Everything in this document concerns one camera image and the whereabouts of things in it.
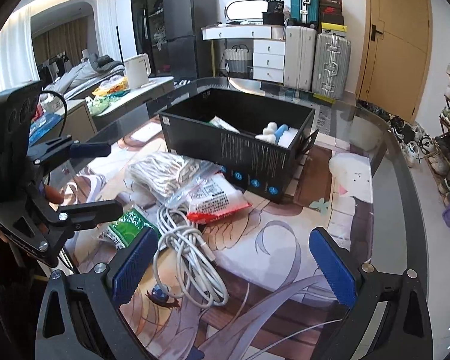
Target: white electric kettle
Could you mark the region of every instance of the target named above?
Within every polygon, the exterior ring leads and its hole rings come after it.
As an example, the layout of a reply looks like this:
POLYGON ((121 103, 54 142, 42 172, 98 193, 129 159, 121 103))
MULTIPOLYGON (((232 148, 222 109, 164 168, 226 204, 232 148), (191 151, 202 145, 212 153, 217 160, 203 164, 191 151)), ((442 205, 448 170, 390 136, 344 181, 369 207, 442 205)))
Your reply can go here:
POLYGON ((147 54, 140 54, 124 61, 125 72, 130 89, 137 89, 147 85, 150 81, 148 76, 152 72, 150 60, 147 54))

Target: brown curtain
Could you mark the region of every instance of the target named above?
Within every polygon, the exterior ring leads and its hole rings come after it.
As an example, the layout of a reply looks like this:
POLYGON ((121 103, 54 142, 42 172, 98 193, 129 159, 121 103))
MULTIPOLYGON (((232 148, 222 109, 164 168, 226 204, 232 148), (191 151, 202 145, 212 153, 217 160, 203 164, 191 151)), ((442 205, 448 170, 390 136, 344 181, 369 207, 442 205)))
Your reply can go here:
POLYGON ((87 18, 81 17, 62 24, 32 39, 37 64, 66 52, 73 66, 80 63, 82 50, 87 48, 87 18))

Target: white curtain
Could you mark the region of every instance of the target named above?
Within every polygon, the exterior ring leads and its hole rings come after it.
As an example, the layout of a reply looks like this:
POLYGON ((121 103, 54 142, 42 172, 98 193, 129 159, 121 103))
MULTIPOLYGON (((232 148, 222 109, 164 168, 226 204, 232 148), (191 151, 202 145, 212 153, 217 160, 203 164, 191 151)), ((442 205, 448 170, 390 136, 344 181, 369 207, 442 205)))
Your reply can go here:
POLYGON ((102 55, 120 61, 119 41, 116 36, 115 0, 97 0, 97 38, 102 55))
POLYGON ((35 63, 29 6, 13 12, 0 31, 0 92, 39 80, 35 63))

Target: white cable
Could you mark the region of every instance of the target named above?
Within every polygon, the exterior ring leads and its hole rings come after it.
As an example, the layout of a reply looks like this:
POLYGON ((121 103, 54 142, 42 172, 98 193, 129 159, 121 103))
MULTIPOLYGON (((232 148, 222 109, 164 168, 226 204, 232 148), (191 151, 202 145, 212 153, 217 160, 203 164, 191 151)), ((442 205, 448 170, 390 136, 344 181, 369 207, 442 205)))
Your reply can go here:
POLYGON ((139 184, 169 198, 185 186, 199 168, 200 162, 197 160, 157 151, 131 164, 128 170, 139 184))
POLYGON ((188 298, 201 309, 212 306, 223 306, 228 302, 228 291, 220 275, 210 261, 215 256, 195 223, 187 219, 187 210, 180 206, 176 210, 160 207, 157 212, 158 230, 162 234, 158 249, 154 256, 154 276, 161 290, 169 297, 188 298), (181 293, 174 294, 160 280, 158 274, 158 256, 163 244, 176 251, 176 278, 181 293), (205 303, 197 302, 189 293, 190 285, 205 299, 205 303))

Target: gray blanket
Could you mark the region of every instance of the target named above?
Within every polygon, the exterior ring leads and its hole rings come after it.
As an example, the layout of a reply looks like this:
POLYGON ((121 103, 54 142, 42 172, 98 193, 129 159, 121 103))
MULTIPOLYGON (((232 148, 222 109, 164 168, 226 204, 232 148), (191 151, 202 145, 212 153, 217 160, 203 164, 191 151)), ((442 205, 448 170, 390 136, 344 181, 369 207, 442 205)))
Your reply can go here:
MULTIPOLYGON (((108 55, 97 57, 96 54, 91 54, 88 61, 73 67, 71 71, 65 73, 55 83, 47 85, 45 89, 64 95, 70 89, 76 88, 90 79, 106 75, 119 65, 122 65, 122 63, 114 61, 108 55)), ((40 100, 45 100, 46 98, 47 95, 40 96, 40 100)))

